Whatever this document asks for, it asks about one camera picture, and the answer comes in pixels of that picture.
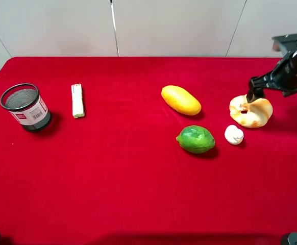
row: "black mesh cup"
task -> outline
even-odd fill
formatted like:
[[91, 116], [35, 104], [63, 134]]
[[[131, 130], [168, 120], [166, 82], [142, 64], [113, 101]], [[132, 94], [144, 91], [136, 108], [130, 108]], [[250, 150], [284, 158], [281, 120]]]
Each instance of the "black mesh cup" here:
[[39, 131], [50, 124], [51, 113], [33, 84], [23, 83], [7, 89], [0, 104], [27, 131]]

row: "table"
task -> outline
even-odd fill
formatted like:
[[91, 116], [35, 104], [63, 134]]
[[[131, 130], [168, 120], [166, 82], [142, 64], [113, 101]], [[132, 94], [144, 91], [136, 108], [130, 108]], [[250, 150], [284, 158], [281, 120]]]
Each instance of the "table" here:
[[[0, 107], [2, 243], [278, 244], [297, 231], [297, 94], [266, 91], [274, 107], [268, 124], [243, 129], [238, 146], [224, 139], [235, 124], [229, 101], [277, 61], [9, 60], [0, 95], [33, 83], [54, 117], [30, 133]], [[79, 119], [71, 113], [75, 83], [84, 89]], [[161, 88], [170, 84], [192, 93], [202, 113], [168, 107]], [[206, 127], [215, 148], [201, 155], [181, 149], [176, 136], [189, 125]]]

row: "white eraser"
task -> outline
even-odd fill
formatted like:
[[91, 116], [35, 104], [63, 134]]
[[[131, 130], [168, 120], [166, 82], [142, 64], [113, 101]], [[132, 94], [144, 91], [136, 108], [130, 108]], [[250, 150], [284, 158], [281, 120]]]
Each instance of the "white eraser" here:
[[72, 99], [72, 115], [74, 118], [85, 116], [83, 106], [83, 92], [82, 84], [73, 84], [71, 86], [71, 99]]

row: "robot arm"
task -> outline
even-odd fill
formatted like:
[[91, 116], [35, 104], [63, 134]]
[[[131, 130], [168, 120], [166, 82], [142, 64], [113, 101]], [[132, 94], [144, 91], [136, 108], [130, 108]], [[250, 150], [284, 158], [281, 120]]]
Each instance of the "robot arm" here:
[[265, 97], [264, 88], [280, 90], [284, 96], [297, 93], [297, 34], [275, 37], [274, 40], [274, 49], [286, 54], [272, 71], [250, 79], [246, 96], [249, 103]]

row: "garlic bulb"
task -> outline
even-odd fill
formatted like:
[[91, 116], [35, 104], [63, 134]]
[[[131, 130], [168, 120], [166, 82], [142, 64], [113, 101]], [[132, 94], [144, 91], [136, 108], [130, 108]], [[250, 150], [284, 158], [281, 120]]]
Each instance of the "garlic bulb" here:
[[233, 98], [229, 109], [230, 116], [247, 128], [264, 126], [273, 113], [272, 105], [267, 99], [257, 99], [247, 103], [246, 95]]
[[244, 133], [235, 125], [230, 125], [226, 128], [225, 138], [230, 144], [240, 144], [244, 139]]

